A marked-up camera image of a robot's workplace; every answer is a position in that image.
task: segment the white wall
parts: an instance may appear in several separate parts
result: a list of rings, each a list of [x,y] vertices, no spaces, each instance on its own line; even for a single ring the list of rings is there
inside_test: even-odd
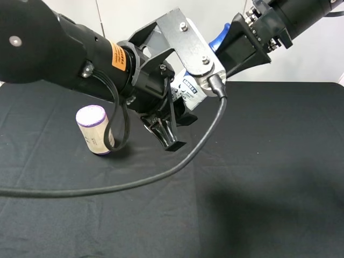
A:
[[[44,0],[63,13],[101,33],[96,0]],[[226,22],[242,12],[245,0],[98,0],[106,37],[116,42],[135,30],[179,7],[193,20],[207,41],[222,30]],[[248,0],[247,9],[252,6]],[[294,46],[271,53],[272,64],[251,68],[235,76],[240,81],[331,81],[344,72],[343,18],[324,18],[294,41]],[[181,69],[174,62],[176,70]]]

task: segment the black power cord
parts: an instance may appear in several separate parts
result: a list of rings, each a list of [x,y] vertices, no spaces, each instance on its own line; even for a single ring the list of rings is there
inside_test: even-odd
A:
[[[173,176],[180,170],[182,170],[190,161],[199,153],[209,140],[211,134],[215,131],[221,118],[223,117],[226,106],[227,96],[225,86],[218,75],[214,75],[209,79],[212,90],[219,96],[220,107],[217,111],[216,117],[209,129],[205,132],[197,146],[183,159],[178,165],[173,168],[162,172],[158,175],[151,176],[145,179],[141,179],[135,182],[113,185],[109,187],[92,188],[92,189],[80,189],[80,190],[30,190],[30,189],[15,189],[15,188],[0,188],[0,196],[12,197],[12,198],[75,198],[84,196],[104,195],[113,192],[119,192],[129,189],[142,187],[144,185],[152,184],[157,181],[163,180],[167,177]]]
[[[126,101],[124,101],[123,104],[123,116],[124,116],[124,136],[123,136],[123,140],[121,141],[120,145],[118,147],[112,146],[109,140],[109,134],[110,134],[110,129],[111,129],[111,125],[112,122],[116,116],[117,110],[119,108],[119,94],[117,91],[117,88],[114,84],[114,82],[102,71],[99,70],[94,70],[92,76],[96,79],[98,79],[99,81],[101,81],[103,84],[106,85],[106,87],[108,88],[108,90],[111,92],[112,97],[113,97],[113,102],[114,102],[114,111],[113,114],[111,116],[111,118],[109,119],[109,123],[107,124],[106,128],[105,128],[105,132],[104,132],[104,144],[105,146],[108,148],[108,150],[112,151],[112,152],[117,152],[121,149],[123,149],[129,139],[129,134],[130,134],[130,118],[129,118],[129,113],[128,113],[128,108],[127,108],[127,104]]]
[[[325,17],[341,17],[344,16],[344,11],[341,12],[329,12]]]

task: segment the bolt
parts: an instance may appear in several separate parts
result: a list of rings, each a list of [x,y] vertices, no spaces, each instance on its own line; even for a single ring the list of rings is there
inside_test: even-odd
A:
[[[161,70],[161,71],[166,71],[166,66],[165,66],[164,64],[161,64],[161,65],[160,65],[160,70]]]
[[[202,63],[204,65],[207,65],[209,62],[210,62],[210,60],[206,55],[202,56]]]
[[[126,104],[127,106],[130,106],[134,101],[136,100],[135,96],[131,96],[129,99],[127,99]]]
[[[252,24],[252,20],[250,17],[247,17],[245,22],[248,24],[248,26],[251,26],[251,24]]]
[[[13,47],[20,47],[23,44],[21,38],[18,36],[11,36],[9,40]]]
[[[94,66],[92,65],[91,62],[87,61],[83,71],[82,71],[82,77],[88,78],[92,75]]]
[[[180,23],[179,28],[181,31],[187,31],[188,30],[188,26],[185,22]]]

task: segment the cable plug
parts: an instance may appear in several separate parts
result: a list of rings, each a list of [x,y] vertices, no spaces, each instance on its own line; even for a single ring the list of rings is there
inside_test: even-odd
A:
[[[215,74],[208,78],[210,88],[219,97],[219,99],[227,98],[226,85],[223,84],[220,76]]]

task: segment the white cylinder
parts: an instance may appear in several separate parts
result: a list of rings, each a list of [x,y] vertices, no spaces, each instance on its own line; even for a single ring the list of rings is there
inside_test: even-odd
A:
[[[91,105],[83,107],[76,114],[76,122],[90,151],[98,155],[105,155],[110,152],[104,143],[105,128],[109,120],[101,106]],[[109,141],[111,145],[114,145],[111,129]]]

